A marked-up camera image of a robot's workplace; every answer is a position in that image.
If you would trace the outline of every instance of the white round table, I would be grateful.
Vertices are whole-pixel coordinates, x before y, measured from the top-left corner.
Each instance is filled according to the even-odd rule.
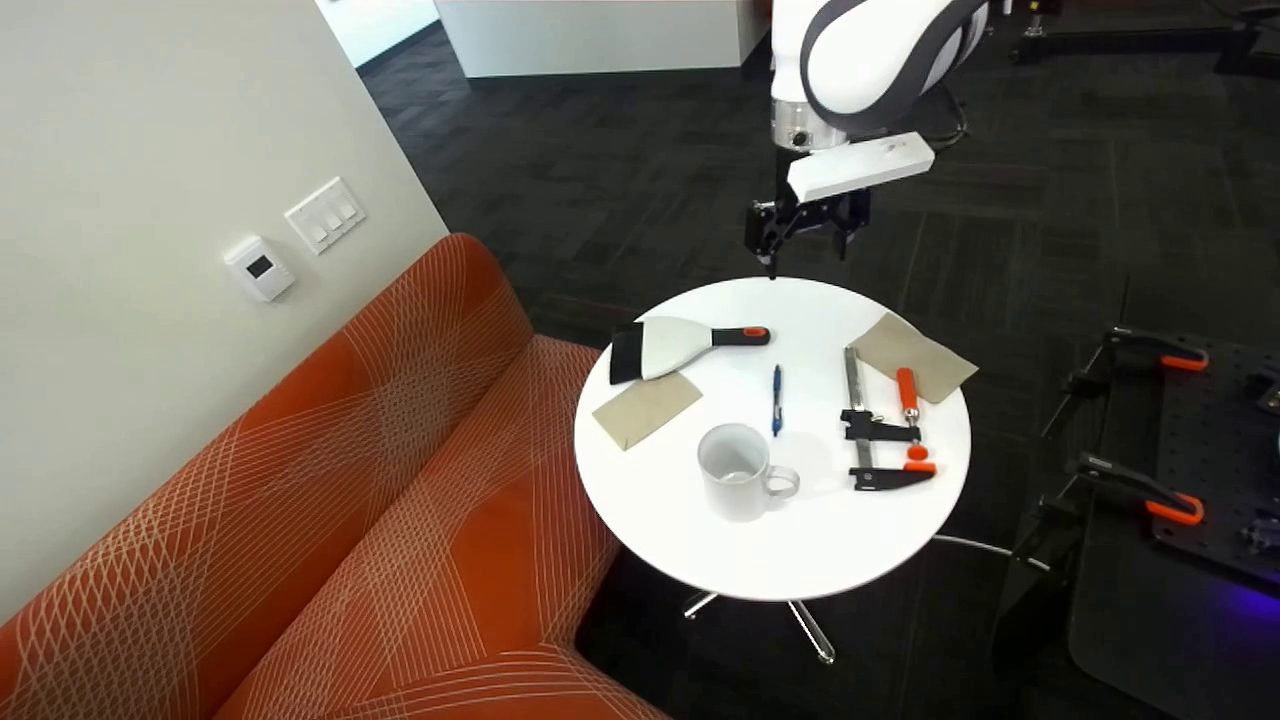
[[[972,427],[966,391],[919,400],[934,479],[893,493],[852,493],[857,464],[842,412],[847,409],[844,348],[889,307],[816,278],[723,278],[656,304],[646,316],[679,316],[715,327],[765,324],[765,348],[713,348],[679,369],[702,400],[636,446],[621,446],[598,409],[633,382],[609,382],[609,351],[577,400],[577,464],[599,520],[664,575],[736,598],[838,597],[911,559],[953,517]],[[770,434],[774,365],[785,369],[785,430]],[[893,377],[860,365],[864,409],[899,423]],[[774,464],[800,473],[800,493],[759,517],[730,517],[698,464],[698,439],[715,423],[770,434]],[[899,466],[903,442],[873,442],[877,466]]]

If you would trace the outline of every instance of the striped upholstery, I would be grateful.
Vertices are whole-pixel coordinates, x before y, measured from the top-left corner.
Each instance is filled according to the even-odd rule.
[[[654,717],[574,650],[587,365],[433,244],[0,627],[0,717]]]

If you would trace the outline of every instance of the gray floor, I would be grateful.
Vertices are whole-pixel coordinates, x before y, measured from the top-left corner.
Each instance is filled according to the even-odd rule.
[[[1060,476],[1037,423],[1060,377],[1137,283],[1174,291],[1166,327],[1231,335],[1220,291],[1280,278],[1280,83],[1212,56],[1009,62],[1017,23],[958,75],[972,135],[938,172],[877,192],[842,262],[796,244],[785,270],[860,288],[981,365],[976,464],[949,530],[1011,544]],[[533,320],[603,342],[650,304],[759,270],[740,210],[770,188],[770,71],[664,83],[477,92],[444,33],[363,66],[451,228],[510,262]],[[938,104],[923,133],[944,133]],[[621,557],[586,650],[678,717],[1146,717],[1065,654],[1009,692],[988,672],[1004,563],[927,548],[889,578],[816,602],[844,649],[820,669],[785,609],[715,602]]]

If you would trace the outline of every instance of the pen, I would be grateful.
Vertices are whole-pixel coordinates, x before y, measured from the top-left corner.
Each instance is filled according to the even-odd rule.
[[[774,365],[774,434],[785,430],[785,369]]]

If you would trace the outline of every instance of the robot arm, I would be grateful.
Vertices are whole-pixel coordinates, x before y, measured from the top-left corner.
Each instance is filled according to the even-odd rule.
[[[934,166],[934,149],[899,125],[986,28],[988,0],[774,2],[775,172],[774,201],[750,207],[750,249],[770,270],[782,244],[807,228],[828,228],[844,254],[868,224],[868,188]]]

